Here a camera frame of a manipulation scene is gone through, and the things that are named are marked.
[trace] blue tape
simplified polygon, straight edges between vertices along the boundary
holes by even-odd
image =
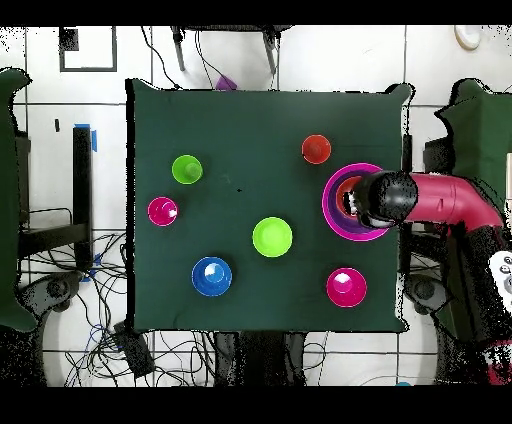
[[[98,146],[96,144],[96,130],[91,131],[91,146],[94,152],[98,151]]]
[[[91,278],[89,277],[89,275],[90,275],[91,277],[94,277],[94,276],[96,275],[96,273],[97,273],[97,272],[98,272],[98,270],[97,270],[97,269],[94,269],[94,268],[93,268],[93,269],[91,269],[91,270],[89,271],[89,273],[88,273],[87,277],[82,278],[82,281],[80,281],[80,282],[81,282],[81,283],[89,283],[89,282],[91,281]]]

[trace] pink cup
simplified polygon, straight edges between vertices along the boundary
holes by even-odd
[[[148,206],[148,216],[153,224],[165,227],[178,216],[178,206],[168,197],[157,197]]]
[[[339,268],[327,278],[327,296],[341,308],[357,306],[366,296],[366,280],[353,268]]]

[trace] purple object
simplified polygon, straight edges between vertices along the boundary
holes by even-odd
[[[353,268],[339,268],[327,278],[327,296],[341,308],[353,308],[366,296],[366,280]]]
[[[343,238],[351,241],[370,241],[384,235],[388,229],[371,229],[343,215],[336,206],[336,191],[339,185],[347,178],[373,174],[382,169],[370,163],[353,163],[334,173],[329,178],[322,195],[322,211],[325,220],[333,231]]]
[[[221,75],[221,77],[217,81],[217,85],[215,85],[215,90],[221,91],[236,90],[236,88],[237,85],[225,75]]]
[[[160,227],[174,222],[178,216],[178,206],[168,197],[157,197],[148,206],[149,220]]]

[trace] blue cup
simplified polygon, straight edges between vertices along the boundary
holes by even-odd
[[[204,296],[224,294],[231,285],[233,275],[229,265],[220,258],[207,256],[192,269],[192,284]]]

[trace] green table surface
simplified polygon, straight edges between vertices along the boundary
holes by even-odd
[[[137,329],[405,329],[395,316],[398,232],[365,243],[345,240],[325,221],[321,198],[327,180],[347,164],[400,169],[408,85],[386,93],[311,93],[166,91],[131,83]],[[311,134],[332,144],[322,165],[301,155]],[[193,185],[171,174],[183,154],[203,165]],[[180,208],[168,227],[147,216],[158,196]],[[268,216],[293,230],[292,247],[279,258],[261,256],[252,244],[254,226]],[[204,256],[223,258],[233,271],[222,296],[202,296],[192,285],[192,268]],[[326,279],[339,267],[366,278],[366,298],[355,308],[339,308],[327,297]]]

